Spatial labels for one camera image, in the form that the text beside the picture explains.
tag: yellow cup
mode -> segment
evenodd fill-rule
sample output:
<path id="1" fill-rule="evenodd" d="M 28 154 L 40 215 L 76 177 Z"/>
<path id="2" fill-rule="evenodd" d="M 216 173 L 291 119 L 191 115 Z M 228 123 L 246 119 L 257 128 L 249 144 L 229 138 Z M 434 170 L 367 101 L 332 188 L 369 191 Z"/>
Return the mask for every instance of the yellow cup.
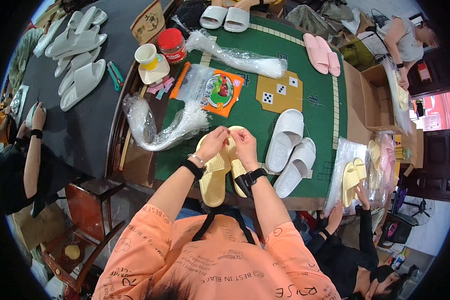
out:
<path id="1" fill-rule="evenodd" d="M 158 65 L 157 48 L 154 44 L 141 45 L 135 51 L 135 60 L 147 71 L 155 70 Z"/>

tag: wooden chair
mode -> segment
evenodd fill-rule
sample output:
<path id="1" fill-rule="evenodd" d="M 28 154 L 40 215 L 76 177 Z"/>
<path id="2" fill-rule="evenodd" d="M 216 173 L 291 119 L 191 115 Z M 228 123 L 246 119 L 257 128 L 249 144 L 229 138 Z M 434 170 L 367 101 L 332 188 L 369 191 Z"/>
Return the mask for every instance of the wooden chair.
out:
<path id="1" fill-rule="evenodd" d="M 65 187 L 66 201 L 70 210 L 73 226 L 64 234 L 51 241 L 42 253 L 43 261 L 50 267 L 54 275 L 80 293 L 85 277 L 97 256 L 115 234 L 125 225 L 122 221 L 112 228 L 112 212 L 110 198 L 125 187 L 122 183 L 112 189 L 96 195 L 73 183 Z M 108 234 L 105 234 L 103 202 L 107 201 Z M 83 262 L 77 279 L 70 273 L 85 256 L 85 249 L 95 247 L 90 257 Z"/>

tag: pink slipper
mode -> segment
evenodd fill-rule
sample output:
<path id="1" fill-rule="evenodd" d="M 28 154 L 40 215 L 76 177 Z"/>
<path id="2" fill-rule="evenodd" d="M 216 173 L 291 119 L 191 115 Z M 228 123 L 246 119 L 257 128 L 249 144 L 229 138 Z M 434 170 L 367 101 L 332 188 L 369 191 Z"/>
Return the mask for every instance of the pink slipper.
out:
<path id="1" fill-rule="evenodd" d="M 330 46 L 323 37 L 316 36 L 315 39 L 317 40 L 320 49 L 327 52 L 328 71 L 330 71 L 330 74 L 335 77 L 340 76 L 340 61 L 338 60 L 338 55 L 334 51 L 332 51 L 332 49 L 330 49 Z"/>
<path id="2" fill-rule="evenodd" d="M 306 52 L 312 66 L 322 74 L 328 74 L 328 57 L 327 51 L 320 49 L 317 40 L 310 33 L 303 35 Z"/>
<path id="3" fill-rule="evenodd" d="M 385 184 L 390 183 L 392 172 L 395 170 L 395 149 L 393 141 L 385 134 L 381 139 L 381 158 L 380 167 L 383 171 L 383 181 Z"/>

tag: red lid jar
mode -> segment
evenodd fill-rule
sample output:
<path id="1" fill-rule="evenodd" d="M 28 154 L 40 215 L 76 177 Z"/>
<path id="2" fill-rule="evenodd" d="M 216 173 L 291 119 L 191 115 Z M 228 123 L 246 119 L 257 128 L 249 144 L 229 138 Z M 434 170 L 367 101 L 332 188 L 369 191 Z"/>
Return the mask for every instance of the red lid jar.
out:
<path id="1" fill-rule="evenodd" d="M 158 48 L 168 63 L 175 65 L 185 60 L 187 50 L 184 47 L 185 39 L 177 28 L 165 29 L 158 36 Z"/>

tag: gray shirt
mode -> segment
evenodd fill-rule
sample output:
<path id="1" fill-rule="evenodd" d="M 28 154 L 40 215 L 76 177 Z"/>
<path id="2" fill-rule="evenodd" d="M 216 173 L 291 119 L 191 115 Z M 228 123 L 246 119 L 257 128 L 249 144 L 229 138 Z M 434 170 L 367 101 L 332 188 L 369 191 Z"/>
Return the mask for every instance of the gray shirt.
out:
<path id="1" fill-rule="evenodd" d="M 400 57 L 404 62 L 414 62 L 423 58 L 423 47 L 420 46 L 415 38 L 415 24 L 407 18 L 400 18 L 392 16 L 393 19 L 399 18 L 403 21 L 405 27 L 405 34 L 398 40 L 397 48 L 400 53 Z M 382 28 L 377 29 L 377 33 L 383 40 L 390 28 L 391 22 L 386 24 Z"/>

